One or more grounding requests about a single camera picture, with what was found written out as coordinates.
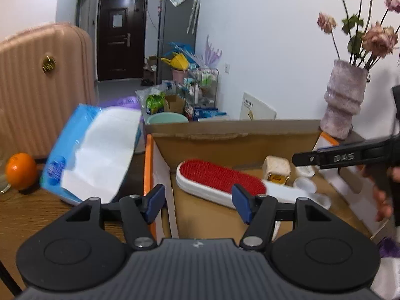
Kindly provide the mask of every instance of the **white cup lid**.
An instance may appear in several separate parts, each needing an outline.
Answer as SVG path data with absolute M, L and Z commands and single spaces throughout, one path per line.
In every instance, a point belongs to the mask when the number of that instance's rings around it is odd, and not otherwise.
M 306 177 L 299 177 L 293 183 L 294 188 L 314 194 L 317 192 L 317 185 Z
M 315 175 L 315 170 L 312 166 L 296 167 L 296 174 L 298 177 L 311 178 Z

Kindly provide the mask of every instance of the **leaf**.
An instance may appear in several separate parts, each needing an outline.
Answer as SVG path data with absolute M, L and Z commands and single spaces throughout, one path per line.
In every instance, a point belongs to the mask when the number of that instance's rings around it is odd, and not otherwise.
M 349 43 L 347 44 L 347 50 L 350 54 L 359 56 L 362 43 L 363 40 L 361 39 L 360 33 L 358 33 L 358 35 L 350 39 Z
M 351 29 L 353 29 L 355 27 L 355 25 L 357 24 L 357 22 L 359 22 L 359 21 L 360 20 L 356 15 L 352 16 L 348 21 L 347 21 L 347 18 L 343 19 L 342 20 L 342 23 L 343 23 L 342 30 L 343 30 L 343 32 L 346 35 L 348 35 L 350 33 Z
M 342 28 L 343 32 L 348 35 L 350 33 L 350 28 L 348 25 L 344 25 Z
M 364 19 L 358 19 L 357 23 L 361 28 L 364 27 Z

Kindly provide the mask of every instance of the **purple bag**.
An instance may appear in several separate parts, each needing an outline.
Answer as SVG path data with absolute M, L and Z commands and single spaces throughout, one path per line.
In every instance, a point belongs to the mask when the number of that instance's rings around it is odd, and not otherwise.
M 141 110 L 141 102 L 139 98 L 136 96 L 131 97 L 124 97 L 120 99 L 114 99 L 111 101 L 106 101 L 105 103 L 101 104 L 99 107 L 107 108 L 112 106 L 119 106 L 129 109 Z
M 400 248 L 393 239 L 385 237 L 378 243 L 377 246 L 379 248 L 381 258 L 400 258 Z

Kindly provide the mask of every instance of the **pink suitcase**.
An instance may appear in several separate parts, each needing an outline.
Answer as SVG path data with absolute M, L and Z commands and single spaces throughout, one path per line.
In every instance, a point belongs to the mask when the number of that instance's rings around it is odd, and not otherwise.
M 19 152 L 46 158 L 78 104 L 96 104 L 85 31 L 50 24 L 0 43 L 0 109 Z

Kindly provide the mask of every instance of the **finger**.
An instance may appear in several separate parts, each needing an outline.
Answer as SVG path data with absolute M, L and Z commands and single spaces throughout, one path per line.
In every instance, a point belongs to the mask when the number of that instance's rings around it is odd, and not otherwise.
M 367 178 L 367 177 L 369 176 L 369 174 L 368 174 L 368 172 L 367 172 L 367 167 L 366 167 L 366 166 L 363 166 L 363 167 L 362 167 L 360 173 L 361 173 L 361 176 L 363 176 L 363 177 L 365 177 L 365 178 Z
M 381 213 L 385 218 L 390 218 L 393 214 L 393 208 L 390 205 L 384 205 L 381 209 Z
M 393 168 L 391 172 L 391 178 L 396 182 L 400 183 L 400 168 Z
M 373 188 L 373 198 L 376 200 L 376 202 L 383 203 L 386 201 L 387 195 L 384 191 L 381 191 L 375 186 Z
M 375 221 L 376 222 L 381 222 L 383 220 L 383 216 L 380 214 L 380 213 L 378 213 L 377 215 L 376 215 L 376 217 L 375 217 Z

